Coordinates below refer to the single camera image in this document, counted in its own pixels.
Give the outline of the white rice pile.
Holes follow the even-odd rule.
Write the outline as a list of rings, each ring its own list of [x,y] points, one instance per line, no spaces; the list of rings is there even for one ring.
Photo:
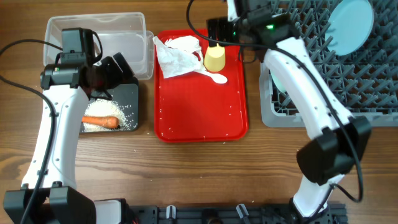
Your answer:
[[[82,123],[81,133],[134,131],[138,127],[138,110],[131,103],[117,101],[95,100],[89,103],[85,116],[115,116],[119,119],[119,127],[107,129],[93,124]]]

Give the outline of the yellow plastic cup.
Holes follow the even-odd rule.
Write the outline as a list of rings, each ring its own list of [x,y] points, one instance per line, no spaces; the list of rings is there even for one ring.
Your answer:
[[[208,47],[204,58],[204,66],[208,71],[219,72],[226,64],[225,48],[217,44],[214,47]]]

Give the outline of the orange carrot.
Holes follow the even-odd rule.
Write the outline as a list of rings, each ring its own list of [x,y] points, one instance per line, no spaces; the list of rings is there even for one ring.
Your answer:
[[[119,119],[115,116],[84,116],[82,122],[107,129],[116,129],[119,127]]]

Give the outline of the white plastic spoon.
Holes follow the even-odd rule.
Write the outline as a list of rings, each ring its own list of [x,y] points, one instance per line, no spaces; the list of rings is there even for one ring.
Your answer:
[[[225,84],[228,82],[228,79],[219,73],[210,73],[206,70],[195,70],[195,72],[210,77],[217,84]]]

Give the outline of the green bowl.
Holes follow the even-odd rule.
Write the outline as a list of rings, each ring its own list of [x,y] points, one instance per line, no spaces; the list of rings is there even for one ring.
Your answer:
[[[272,81],[275,85],[275,87],[281,92],[281,93],[287,93],[285,87],[283,86],[282,82],[273,74],[272,70],[269,70],[269,73],[271,75]]]

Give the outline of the white napkin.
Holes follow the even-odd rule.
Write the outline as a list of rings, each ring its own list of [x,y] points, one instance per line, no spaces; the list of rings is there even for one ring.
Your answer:
[[[172,78],[190,72],[204,70],[200,41],[186,35],[162,42],[157,36],[153,39],[157,60],[164,78]]]

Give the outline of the light blue plate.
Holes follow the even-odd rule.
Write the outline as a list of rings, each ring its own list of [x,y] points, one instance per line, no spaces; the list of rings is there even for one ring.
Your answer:
[[[368,0],[343,0],[331,13],[325,40],[332,37],[328,50],[337,56],[358,50],[368,39],[374,24],[374,11]]]

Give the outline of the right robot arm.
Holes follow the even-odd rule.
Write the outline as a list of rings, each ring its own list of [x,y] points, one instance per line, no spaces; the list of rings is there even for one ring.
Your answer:
[[[289,14],[273,14],[269,1],[228,1],[227,6],[220,43],[253,49],[302,117],[310,142],[297,153],[303,179],[291,205],[298,220],[312,222],[344,176],[361,170],[371,125],[353,116],[331,92]]]

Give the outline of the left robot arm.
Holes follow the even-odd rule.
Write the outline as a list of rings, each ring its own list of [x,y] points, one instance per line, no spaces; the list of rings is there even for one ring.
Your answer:
[[[134,74],[121,54],[104,57],[90,29],[62,30],[55,62],[40,75],[44,102],[32,161],[21,187],[5,193],[3,207],[14,223],[138,223],[126,200],[92,201],[76,189],[75,160],[80,126],[89,101]]]

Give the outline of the black waste tray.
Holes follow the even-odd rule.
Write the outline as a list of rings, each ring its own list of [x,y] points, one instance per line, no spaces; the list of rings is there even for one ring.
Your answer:
[[[93,96],[102,99],[91,99],[85,116],[114,116],[119,120],[117,128],[109,129],[90,123],[82,123],[80,133],[97,133],[111,131],[135,131],[139,126],[139,86],[136,83],[121,84],[108,90],[112,100],[105,100],[105,93],[94,92]]]

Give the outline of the grey dishwasher rack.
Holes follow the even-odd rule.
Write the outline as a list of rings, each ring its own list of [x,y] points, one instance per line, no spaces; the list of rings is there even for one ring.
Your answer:
[[[305,41],[315,67],[336,98],[354,116],[373,126],[397,126],[397,1],[272,1],[275,14],[287,13]],[[343,17],[373,20],[361,30],[349,54],[343,50]]]

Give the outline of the clear plastic bin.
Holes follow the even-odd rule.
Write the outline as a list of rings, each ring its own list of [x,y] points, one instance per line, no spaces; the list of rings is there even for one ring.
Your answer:
[[[94,38],[95,53],[103,57],[120,52],[138,80],[149,80],[154,72],[153,33],[146,29],[141,12],[84,14],[51,17],[47,23],[45,41],[62,46],[62,30],[81,27],[98,34]]]

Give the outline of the red serving tray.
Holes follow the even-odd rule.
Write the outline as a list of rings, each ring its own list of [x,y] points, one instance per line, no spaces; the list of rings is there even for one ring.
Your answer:
[[[154,65],[154,130],[165,142],[232,141],[248,131],[243,63],[239,47],[226,48],[226,65],[220,71],[228,81],[188,73],[164,78]]]

